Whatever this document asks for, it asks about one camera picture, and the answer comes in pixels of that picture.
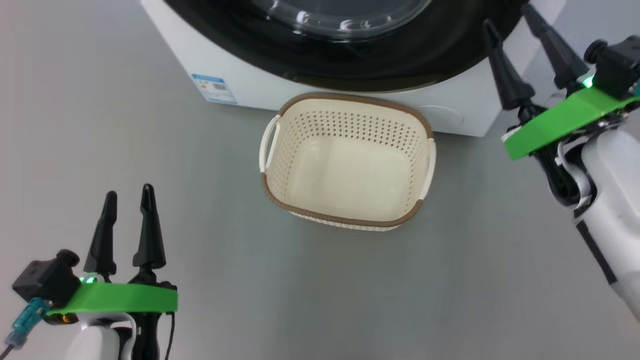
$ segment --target sticker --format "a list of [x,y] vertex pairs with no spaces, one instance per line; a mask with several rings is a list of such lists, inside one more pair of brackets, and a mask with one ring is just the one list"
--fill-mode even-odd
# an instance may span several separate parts
[[198,74],[191,74],[191,76],[207,101],[222,102],[223,104],[238,103],[223,79]]

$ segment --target green led light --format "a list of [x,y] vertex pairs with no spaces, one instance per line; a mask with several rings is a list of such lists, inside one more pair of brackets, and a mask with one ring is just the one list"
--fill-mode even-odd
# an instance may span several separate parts
[[591,77],[589,77],[589,78],[586,78],[586,79],[582,82],[582,84],[583,84],[583,85],[584,85],[584,87],[586,87],[587,89],[588,89],[588,88],[591,88],[591,87],[593,86],[593,76],[591,76]]

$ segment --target cream basket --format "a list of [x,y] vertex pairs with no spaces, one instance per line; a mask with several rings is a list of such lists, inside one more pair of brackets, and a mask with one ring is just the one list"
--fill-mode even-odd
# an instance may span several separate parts
[[388,231],[422,205],[433,178],[436,144],[427,120],[409,107],[366,97],[305,94],[271,120],[259,158],[267,196],[293,215],[348,229]]

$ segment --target blue connector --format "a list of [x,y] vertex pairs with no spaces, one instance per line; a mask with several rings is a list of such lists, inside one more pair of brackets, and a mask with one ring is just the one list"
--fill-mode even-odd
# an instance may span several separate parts
[[38,325],[51,309],[49,304],[50,302],[39,297],[31,299],[20,316],[13,322],[13,331],[4,339],[4,344],[8,347],[13,347],[15,350],[20,350],[24,343],[27,342],[27,336],[29,336],[33,328]]

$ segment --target washing machine door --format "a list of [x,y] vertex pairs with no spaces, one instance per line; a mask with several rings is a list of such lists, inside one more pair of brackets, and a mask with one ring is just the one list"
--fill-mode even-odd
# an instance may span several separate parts
[[205,37],[300,83],[356,92],[428,86],[484,57],[482,23],[508,36],[527,0],[166,0]]

